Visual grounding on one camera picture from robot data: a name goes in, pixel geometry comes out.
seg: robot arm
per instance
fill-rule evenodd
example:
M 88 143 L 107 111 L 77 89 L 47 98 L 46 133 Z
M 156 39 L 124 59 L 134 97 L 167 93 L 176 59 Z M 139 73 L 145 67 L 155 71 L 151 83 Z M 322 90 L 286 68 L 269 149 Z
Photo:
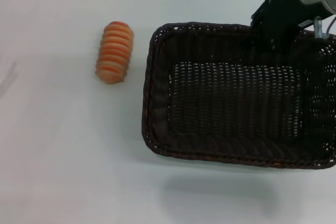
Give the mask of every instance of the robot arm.
M 265 0 L 252 15 L 252 27 L 259 27 L 263 44 L 270 50 L 287 51 L 294 36 L 315 24 L 322 38 L 321 20 L 336 14 L 336 0 Z

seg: striped orange object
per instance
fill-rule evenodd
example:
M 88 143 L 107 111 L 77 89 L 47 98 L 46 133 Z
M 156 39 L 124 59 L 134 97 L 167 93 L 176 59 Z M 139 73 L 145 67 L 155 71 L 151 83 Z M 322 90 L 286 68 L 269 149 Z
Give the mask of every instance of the striped orange object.
M 104 29 L 96 64 L 96 75 L 106 83 L 123 81 L 133 48 L 132 29 L 113 21 Z

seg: orange toy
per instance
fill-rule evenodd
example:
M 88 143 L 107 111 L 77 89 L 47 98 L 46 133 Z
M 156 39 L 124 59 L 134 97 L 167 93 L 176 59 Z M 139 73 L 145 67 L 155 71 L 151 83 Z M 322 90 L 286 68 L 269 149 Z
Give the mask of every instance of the orange toy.
M 133 47 L 132 29 L 113 21 L 104 29 L 96 64 L 96 75 L 106 83 L 123 81 Z

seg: wicker basket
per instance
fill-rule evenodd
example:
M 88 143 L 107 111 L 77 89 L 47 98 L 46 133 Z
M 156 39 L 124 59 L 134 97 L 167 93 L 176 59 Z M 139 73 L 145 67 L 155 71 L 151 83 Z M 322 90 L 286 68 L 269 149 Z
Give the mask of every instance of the wicker basket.
M 155 153 L 277 168 L 336 163 L 336 44 L 265 52 L 250 27 L 166 24 L 150 41 L 142 134 Z

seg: white tabletop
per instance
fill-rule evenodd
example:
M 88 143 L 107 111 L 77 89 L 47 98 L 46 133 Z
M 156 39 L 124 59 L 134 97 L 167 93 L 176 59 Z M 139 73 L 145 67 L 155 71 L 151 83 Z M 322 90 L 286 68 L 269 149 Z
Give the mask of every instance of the white tabletop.
M 334 168 L 187 162 L 141 135 L 153 32 L 249 24 L 262 2 L 0 0 L 0 223 L 333 223 Z M 125 82 L 107 85 L 95 63 L 113 20 L 134 30 L 134 48 Z

